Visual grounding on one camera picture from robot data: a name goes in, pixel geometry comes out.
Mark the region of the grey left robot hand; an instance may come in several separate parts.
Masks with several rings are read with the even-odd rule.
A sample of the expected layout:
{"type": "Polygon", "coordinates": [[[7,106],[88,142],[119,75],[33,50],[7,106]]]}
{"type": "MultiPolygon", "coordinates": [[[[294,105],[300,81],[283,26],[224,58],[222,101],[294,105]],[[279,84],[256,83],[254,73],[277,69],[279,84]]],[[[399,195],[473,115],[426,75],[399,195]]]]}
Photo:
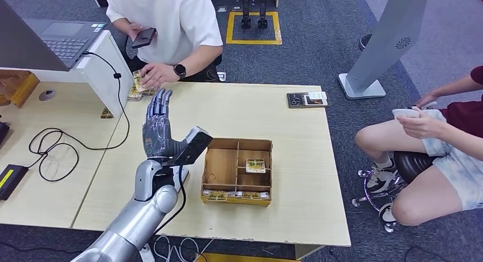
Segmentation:
{"type": "Polygon", "coordinates": [[[146,109],[146,119],[142,126],[142,139],[148,158],[175,157],[187,146],[186,141],[176,141],[171,137],[169,101],[171,89],[160,89],[152,97],[146,109]]]}

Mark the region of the person's right hand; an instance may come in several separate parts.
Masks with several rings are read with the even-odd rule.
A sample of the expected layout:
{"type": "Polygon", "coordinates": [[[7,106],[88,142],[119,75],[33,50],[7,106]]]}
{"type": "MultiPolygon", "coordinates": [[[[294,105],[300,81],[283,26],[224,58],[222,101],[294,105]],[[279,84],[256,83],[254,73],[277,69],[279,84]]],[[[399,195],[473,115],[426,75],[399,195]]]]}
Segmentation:
{"type": "Polygon", "coordinates": [[[437,103],[438,98],[439,98],[438,95],[434,93],[428,93],[415,103],[415,107],[419,109],[431,107],[437,103]]]}
{"type": "Polygon", "coordinates": [[[130,37],[132,41],[135,41],[138,34],[144,29],[144,26],[140,24],[128,23],[124,33],[127,34],[127,36],[130,37]]]}

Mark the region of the person's left hand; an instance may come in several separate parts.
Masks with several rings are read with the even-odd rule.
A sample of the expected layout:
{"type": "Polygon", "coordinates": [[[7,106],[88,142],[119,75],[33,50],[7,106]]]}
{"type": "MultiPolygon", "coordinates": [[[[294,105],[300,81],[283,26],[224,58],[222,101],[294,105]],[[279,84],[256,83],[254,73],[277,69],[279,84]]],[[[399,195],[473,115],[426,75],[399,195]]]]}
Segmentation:
{"type": "Polygon", "coordinates": [[[180,79],[174,67],[162,63],[149,63],[141,69],[141,85],[144,88],[157,89],[164,83],[174,83],[180,79]]]}
{"type": "Polygon", "coordinates": [[[446,122],[438,120],[420,109],[414,109],[412,112],[413,117],[409,117],[406,114],[397,114],[395,116],[407,135],[418,139],[440,138],[443,136],[448,125],[446,122]]]}

